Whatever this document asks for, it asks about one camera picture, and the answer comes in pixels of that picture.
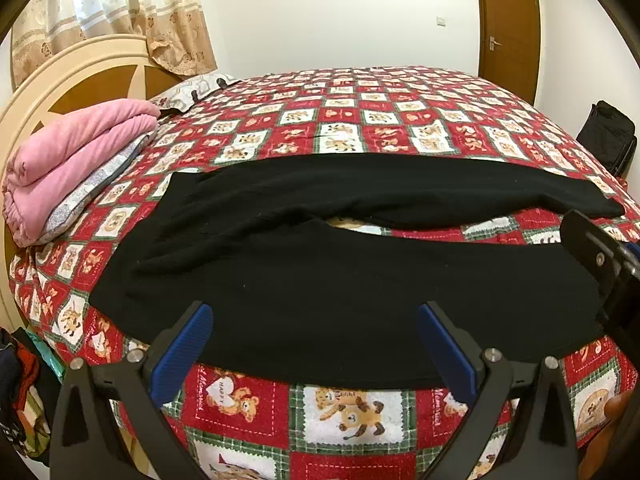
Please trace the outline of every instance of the wooden door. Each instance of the wooden door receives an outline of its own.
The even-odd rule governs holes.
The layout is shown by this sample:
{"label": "wooden door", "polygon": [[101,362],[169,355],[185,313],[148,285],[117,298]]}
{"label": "wooden door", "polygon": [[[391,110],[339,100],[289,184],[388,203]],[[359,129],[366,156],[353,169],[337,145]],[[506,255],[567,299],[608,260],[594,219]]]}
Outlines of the wooden door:
{"label": "wooden door", "polygon": [[480,77],[533,104],[539,64],[538,0],[480,0]]}

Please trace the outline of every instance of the pillowcase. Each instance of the pillowcase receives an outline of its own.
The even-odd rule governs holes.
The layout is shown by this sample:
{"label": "pillowcase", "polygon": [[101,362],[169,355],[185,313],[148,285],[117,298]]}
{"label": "pillowcase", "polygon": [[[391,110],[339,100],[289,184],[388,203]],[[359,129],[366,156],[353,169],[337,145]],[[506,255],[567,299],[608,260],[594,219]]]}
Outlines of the pillowcase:
{"label": "pillowcase", "polygon": [[213,71],[197,75],[172,86],[150,101],[161,110],[180,110],[185,113],[194,104],[216,90],[237,83],[239,80],[222,72]]}
{"label": "pillowcase", "polygon": [[82,181],[51,212],[36,245],[47,244],[69,229],[78,220],[89,202],[118,178],[154,137],[154,132],[147,132],[136,137]]}

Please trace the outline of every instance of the black bag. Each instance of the black bag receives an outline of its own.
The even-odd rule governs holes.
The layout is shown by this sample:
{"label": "black bag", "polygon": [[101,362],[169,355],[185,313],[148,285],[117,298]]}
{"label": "black bag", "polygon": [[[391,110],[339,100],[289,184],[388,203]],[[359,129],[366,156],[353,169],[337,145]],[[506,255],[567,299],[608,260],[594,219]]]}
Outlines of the black bag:
{"label": "black bag", "polygon": [[622,176],[636,151],[636,126],[625,114],[604,101],[591,105],[578,142],[613,176]]}

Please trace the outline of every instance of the floral curtain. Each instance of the floral curtain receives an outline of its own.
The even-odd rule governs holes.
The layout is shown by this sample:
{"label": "floral curtain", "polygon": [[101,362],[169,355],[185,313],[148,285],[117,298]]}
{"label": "floral curtain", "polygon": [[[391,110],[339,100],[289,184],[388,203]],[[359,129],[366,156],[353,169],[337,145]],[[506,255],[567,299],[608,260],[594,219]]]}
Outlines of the floral curtain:
{"label": "floral curtain", "polygon": [[176,74],[216,68],[200,0],[31,0],[14,23],[14,86],[64,48],[117,33],[145,36],[152,59]]}

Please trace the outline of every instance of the cream headboard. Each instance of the cream headboard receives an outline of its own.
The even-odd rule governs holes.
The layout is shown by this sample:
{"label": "cream headboard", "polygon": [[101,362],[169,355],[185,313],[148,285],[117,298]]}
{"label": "cream headboard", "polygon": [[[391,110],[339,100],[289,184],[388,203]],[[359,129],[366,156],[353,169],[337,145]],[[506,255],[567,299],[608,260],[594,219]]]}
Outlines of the cream headboard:
{"label": "cream headboard", "polygon": [[[121,97],[148,99],[181,80],[149,59],[141,36],[101,36],[63,50],[31,74],[0,112],[2,178],[7,159],[20,142],[60,114]],[[0,193],[0,207],[3,202]],[[14,330],[24,325],[8,277],[18,248],[1,216],[0,224],[5,259],[4,271],[0,270],[0,326]]]}

